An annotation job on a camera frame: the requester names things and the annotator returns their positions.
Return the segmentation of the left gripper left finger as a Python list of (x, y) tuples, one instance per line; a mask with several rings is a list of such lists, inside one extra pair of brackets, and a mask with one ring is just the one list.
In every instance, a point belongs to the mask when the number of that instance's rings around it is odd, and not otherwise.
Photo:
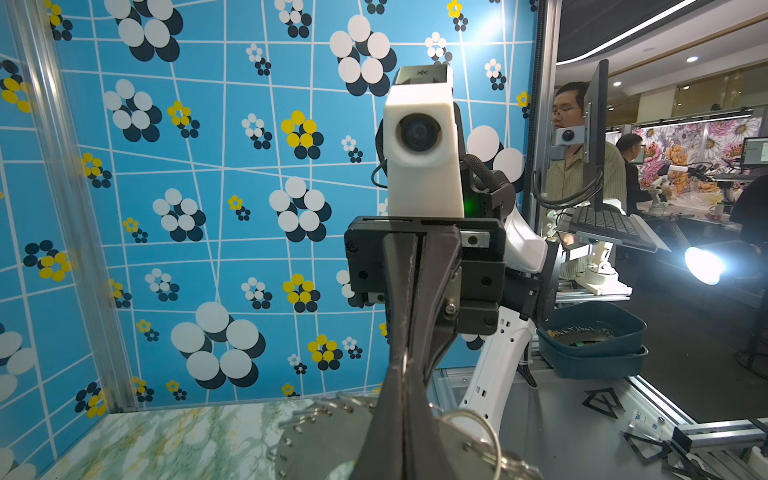
[(380, 392), (365, 442), (351, 479), (406, 479), (405, 380)]

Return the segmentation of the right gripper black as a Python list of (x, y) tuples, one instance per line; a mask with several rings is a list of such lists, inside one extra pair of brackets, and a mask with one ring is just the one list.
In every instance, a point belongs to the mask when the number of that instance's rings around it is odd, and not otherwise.
[(407, 373), (408, 388), (424, 390), (457, 334), (495, 332), (505, 241), (497, 219), (352, 221), (344, 247), (353, 296), (387, 313), (386, 384), (402, 384)]

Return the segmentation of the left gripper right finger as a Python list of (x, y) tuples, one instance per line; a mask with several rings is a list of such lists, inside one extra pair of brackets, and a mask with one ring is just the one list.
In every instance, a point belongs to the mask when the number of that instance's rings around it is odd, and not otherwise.
[(407, 478), (457, 479), (441, 442), (422, 378), (407, 374)]

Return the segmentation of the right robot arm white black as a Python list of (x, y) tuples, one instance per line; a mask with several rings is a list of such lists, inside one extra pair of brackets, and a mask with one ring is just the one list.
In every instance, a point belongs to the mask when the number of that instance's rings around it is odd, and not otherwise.
[(555, 292), (556, 244), (523, 219), (507, 173), (464, 142), (453, 101), (389, 99), (376, 136), (389, 213), (359, 217), (345, 235), (354, 298), (387, 309), (382, 394), (388, 418), (407, 432), (460, 334), (484, 338), (463, 406), (498, 428)]

